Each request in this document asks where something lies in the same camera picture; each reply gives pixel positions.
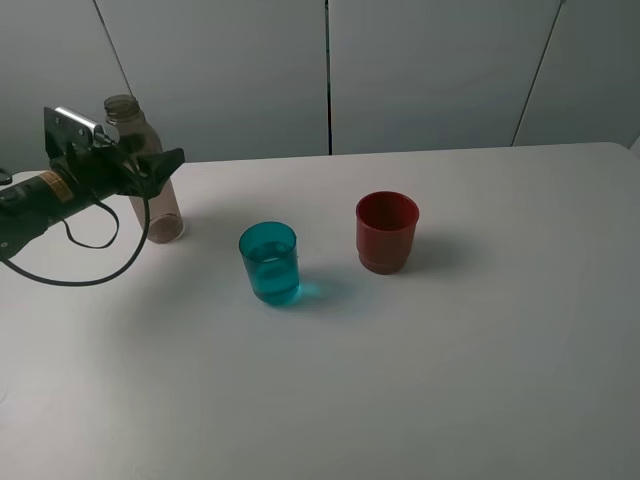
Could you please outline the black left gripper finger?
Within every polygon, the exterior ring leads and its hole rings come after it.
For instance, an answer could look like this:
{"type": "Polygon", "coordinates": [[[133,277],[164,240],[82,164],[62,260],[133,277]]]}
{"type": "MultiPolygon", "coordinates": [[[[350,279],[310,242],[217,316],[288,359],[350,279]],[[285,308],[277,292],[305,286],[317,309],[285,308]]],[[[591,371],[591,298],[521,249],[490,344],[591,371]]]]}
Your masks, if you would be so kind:
{"type": "Polygon", "coordinates": [[[164,188],[165,180],[154,176],[141,176],[135,173],[125,175],[119,183],[119,194],[141,199],[153,199],[164,188]]]}
{"type": "Polygon", "coordinates": [[[150,180],[169,180],[185,163],[182,148],[175,148],[161,153],[140,155],[137,165],[141,173],[150,180]]]}

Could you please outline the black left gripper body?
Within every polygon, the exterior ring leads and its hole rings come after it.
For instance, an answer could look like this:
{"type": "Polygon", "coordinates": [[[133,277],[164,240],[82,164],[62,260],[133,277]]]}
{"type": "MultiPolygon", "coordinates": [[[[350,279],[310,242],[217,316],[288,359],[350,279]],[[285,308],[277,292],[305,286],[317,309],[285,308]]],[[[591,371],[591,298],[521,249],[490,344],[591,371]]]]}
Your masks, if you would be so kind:
{"type": "Polygon", "coordinates": [[[94,198],[112,195],[141,197],[141,177],[135,163],[117,146],[79,149],[68,145],[49,154],[52,170],[72,181],[72,190],[94,198]]]}

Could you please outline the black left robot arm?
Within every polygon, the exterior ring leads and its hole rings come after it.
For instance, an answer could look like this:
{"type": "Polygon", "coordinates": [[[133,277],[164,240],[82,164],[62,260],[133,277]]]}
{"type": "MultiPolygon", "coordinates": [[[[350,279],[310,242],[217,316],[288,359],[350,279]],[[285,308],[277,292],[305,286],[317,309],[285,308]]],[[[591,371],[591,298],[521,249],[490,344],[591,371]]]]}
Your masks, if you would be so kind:
{"type": "Polygon", "coordinates": [[[1,191],[1,257],[12,258],[49,227],[112,195],[158,196],[184,162],[176,148],[139,157],[133,171],[118,146],[68,149],[48,170],[1,191]]]}

